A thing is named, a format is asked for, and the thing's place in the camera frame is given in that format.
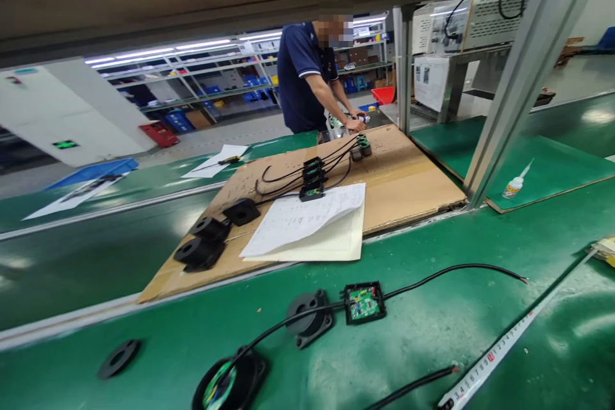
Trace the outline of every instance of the green circuit board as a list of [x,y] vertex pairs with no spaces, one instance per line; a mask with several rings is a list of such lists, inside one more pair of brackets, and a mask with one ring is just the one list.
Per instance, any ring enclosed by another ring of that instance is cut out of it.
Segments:
[[354,301],[350,305],[350,316],[353,320],[369,317],[380,312],[378,303],[372,298],[373,292],[373,287],[367,287],[349,293],[348,299],[351,302]]

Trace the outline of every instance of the person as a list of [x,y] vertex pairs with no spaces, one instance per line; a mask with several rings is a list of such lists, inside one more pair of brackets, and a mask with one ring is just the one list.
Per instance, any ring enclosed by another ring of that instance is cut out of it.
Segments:
[[277,55],[280,106],[284,124],[293,133],[327,129],[325,109],[348,130],[362,131],[365,123],[344,114],[333,95],[351,116],[365,112],[353,109],[338,78],[331,45],[343,39],[344,16],[331,16],[282,29]]

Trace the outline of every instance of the gray floor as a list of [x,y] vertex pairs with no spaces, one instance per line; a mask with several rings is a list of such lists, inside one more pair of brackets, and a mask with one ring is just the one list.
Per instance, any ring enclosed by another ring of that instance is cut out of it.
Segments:
[[[373,102],[371,92],[350,95],[349,99],[353,107]],[[135,157],[139,163],[139,168],[147,168],[210,152],[218,152],[224,144],[246,145],[291,134],[292,132],[284,126],[282,112],[279,110],[268,111],[245,117],[236,117],[202,131],[179,135],[181,141],[179,144]],[[2,175],[0,176],[0,199],[43,190],[76,170],[77,168],[69,167],[63,163],[53,163]]]
[[[576,56],[567,66],[554,69],[545,86],[557,93],[552,104],[569,101],[583,96],[615,88],[615,56]],[[460,116],[486,115],[491,101],[463,96]],[[349,96],[353,107],[373,102],[370,91]],[[425,126],[431,119],[414,115],[414,128]],[[180,135],[181,142],[168,149],[137,158],[140,168],[161,165],[175,160],[217,152],[223,144],[250,144],[289,135],[280,111],[248,115],[221,122],[203,131]],[[75,171],[61,163],[45,165],[16,173],[0,176],[0,199],[36,192]]]

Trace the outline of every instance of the white plastic bottle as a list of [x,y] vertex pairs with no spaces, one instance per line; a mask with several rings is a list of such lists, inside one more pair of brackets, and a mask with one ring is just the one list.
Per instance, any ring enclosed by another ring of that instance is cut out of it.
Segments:
[[532,161],[527,165],[527,167],[525,167],[525,170],[523,170],[519,176],[515,177],[510,183],[508,183],[506,189],[502,192],[502,197],[505,199],[512,199],[515,195],[517,195],[517,192],[519,192],[523,187],[523,177],[530,170],[533,161],[534,159],[532,159]]

